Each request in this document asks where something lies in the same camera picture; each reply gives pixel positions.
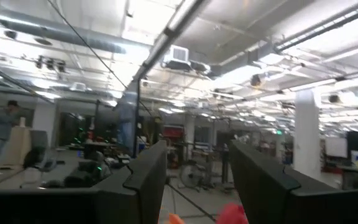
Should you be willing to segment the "dark ceiling duct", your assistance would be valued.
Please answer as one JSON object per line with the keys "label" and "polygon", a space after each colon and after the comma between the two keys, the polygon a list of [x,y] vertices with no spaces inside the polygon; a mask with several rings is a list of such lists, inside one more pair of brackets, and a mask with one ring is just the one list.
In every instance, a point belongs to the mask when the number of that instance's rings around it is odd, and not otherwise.
{"label": "dark ceiling duct", "polygon": [[46,37],[48,39],[58,40],[69,44],[81,45],[84,47],[91,47],[93,49],[103,50],[111,53],[126,54],[127,50],[120,45],[114,44],[110,40],[99,40],[94,37],[86,37],[78,31],[75,33],[71,28],[57,28],[49,26],[41,26],[31,22],[20,21],[16,19],[4,19],[0,17],[0,23],[14,31],[31,34],[37,37]]}

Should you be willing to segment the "red artificial tulip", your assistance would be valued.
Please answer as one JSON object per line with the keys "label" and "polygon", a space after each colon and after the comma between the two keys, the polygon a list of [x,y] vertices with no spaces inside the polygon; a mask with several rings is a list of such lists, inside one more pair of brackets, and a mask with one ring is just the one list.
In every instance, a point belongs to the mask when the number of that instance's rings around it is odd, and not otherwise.
{"label": "red artificial tulip", "polygon": [[227,203],[219,214],[216,224],[249,224],[249,221],[242,205]]}

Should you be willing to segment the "black office chair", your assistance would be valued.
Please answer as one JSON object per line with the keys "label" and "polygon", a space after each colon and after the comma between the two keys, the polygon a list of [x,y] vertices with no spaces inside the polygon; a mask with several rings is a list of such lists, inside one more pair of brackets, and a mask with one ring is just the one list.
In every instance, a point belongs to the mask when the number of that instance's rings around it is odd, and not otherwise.
{"label": "black office chair", "polygon": [[25,155],[23,169],[35,168],[41,172],[50,172],[57,166],[56,158],[51,157],[46,131],[30,131],[30,151]]}

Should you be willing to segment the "black metal table frame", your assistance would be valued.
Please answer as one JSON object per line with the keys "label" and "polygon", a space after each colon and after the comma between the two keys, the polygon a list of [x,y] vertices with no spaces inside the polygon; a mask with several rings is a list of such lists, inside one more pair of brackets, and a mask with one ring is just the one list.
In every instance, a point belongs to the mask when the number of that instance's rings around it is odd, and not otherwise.
{"label": "black metal table frame", "polygon": [[138,121],[139,121],[139,101],[140,101],[140,80],[136,80],[136,101],[135,101],[135,110],[134,110],[134,147],[132,157],[137,157],[137,130],[138,130]]}

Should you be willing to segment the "white square column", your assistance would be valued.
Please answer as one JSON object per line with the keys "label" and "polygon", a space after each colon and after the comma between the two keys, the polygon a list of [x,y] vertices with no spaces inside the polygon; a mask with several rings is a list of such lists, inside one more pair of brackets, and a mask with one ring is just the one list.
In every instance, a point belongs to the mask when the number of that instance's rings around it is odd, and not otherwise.
{"label": "white square column", "polygon": [[298,91],[295,97],[293,166],[314,179],[321,173],[318,97],[312,89]]}

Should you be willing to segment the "white board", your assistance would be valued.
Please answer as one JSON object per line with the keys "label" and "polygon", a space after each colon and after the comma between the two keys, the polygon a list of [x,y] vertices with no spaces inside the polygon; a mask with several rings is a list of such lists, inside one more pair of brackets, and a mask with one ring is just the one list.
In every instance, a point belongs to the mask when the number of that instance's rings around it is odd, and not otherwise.
{"label": "white board", "polygon": [[347,158],[347,139],[327,137],[325,139],[326,155]]}

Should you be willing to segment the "round floor fan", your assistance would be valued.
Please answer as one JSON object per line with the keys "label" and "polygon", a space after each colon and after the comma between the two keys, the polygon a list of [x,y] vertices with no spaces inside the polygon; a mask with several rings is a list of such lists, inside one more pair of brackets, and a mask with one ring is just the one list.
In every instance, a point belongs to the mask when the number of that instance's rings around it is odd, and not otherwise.
{"label": "round floor fan", "polygon": [[187,163],[181,166],[179,179],[186,188],[200,190],[205,177],[205,168],[197,163]]}

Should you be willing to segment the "red cabinet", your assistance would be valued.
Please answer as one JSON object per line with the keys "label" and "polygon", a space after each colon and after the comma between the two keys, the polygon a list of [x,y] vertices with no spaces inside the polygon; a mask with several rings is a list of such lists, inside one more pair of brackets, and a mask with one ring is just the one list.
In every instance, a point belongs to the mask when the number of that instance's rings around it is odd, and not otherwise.
{"label": "red cabinet", "polygon": [[165,125],[163,127],[163,136],[167,138],[182,138],[184,133],[183,126]]}

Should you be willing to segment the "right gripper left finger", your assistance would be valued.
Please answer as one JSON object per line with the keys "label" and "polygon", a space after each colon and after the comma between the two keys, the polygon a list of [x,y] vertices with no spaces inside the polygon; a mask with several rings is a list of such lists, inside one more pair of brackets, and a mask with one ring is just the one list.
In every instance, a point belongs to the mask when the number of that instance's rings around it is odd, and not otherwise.
{"label": "right gripper left finger", "polygon": [[157,224],[167,178],[167,143],[142,151],[94,187],[96,224]]}

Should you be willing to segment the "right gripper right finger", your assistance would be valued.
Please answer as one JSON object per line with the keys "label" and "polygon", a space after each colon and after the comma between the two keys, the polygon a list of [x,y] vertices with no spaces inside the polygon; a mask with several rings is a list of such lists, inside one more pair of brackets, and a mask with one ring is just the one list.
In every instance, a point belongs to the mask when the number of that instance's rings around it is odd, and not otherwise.
{"label": "right gripper right finger", "polygon": [[303,194],[327,193],[331,186],[233,140],[229,163],[234,186],[250,224],[310,224],[316,208]]}

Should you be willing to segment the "white ceiling air unit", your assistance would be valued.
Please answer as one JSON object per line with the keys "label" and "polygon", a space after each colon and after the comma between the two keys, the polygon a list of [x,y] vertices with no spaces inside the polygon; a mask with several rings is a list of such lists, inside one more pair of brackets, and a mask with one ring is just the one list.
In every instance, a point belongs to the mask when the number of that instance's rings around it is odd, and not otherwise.
{"label": "white ceiling air unit", "polygon": [[196,73],[207,74],[211,71],[208,64],[197,62],[190,59],[190,51],[184,47],[172,45],[160,61],[162,68],[181,71],[194,71]]}

